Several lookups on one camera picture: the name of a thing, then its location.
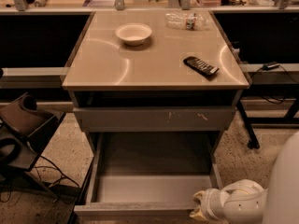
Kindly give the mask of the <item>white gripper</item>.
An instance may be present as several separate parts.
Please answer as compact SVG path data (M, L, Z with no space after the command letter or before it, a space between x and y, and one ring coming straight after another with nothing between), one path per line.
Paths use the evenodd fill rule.
M226 191L219 189L200 190L193 195L195 202L201 202L201 209L206 218L224 220L224 205L229 198Z

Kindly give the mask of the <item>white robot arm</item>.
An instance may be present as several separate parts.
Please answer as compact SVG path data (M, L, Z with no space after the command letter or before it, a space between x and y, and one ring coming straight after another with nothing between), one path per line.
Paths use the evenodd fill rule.
M255 181L243 179L222 189L196 192L193 199L198 205L190 217L199 221L262 224L266 198L266 189Z

